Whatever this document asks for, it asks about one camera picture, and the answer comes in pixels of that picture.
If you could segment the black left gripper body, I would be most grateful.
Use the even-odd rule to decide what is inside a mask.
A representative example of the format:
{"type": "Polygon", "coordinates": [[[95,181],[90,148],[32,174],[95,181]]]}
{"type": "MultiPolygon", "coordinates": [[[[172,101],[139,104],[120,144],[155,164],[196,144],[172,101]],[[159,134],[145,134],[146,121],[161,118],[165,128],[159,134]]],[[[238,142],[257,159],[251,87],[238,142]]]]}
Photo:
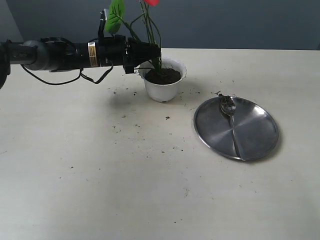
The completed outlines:
{"type": "Polygon", "coordinates": [[[126,74],[133,74],[135,66],[129,58],[129,43],[124,35],[99,37],[97,59],[100,67],[122,66],[126,74]]]}

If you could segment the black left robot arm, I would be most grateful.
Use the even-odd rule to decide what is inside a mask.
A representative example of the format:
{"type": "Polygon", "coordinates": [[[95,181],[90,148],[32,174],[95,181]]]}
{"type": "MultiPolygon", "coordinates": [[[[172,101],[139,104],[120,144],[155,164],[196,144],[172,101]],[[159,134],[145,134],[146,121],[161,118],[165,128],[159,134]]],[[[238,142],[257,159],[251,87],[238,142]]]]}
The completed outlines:
{"type": "Polygon", "coordinates": [[[78,70],[78,78],[97,85],[115,66],[122,66],[126,74],[132,74],[140,64],[160,55],[157,44],[123,35],[102,36],[85,43],[73,43],[63,37],[24,43],[7,40],[0,44],[0,84],[5,84],[12,65],[20,65],[31,76],[35,71],[78,70]]]}

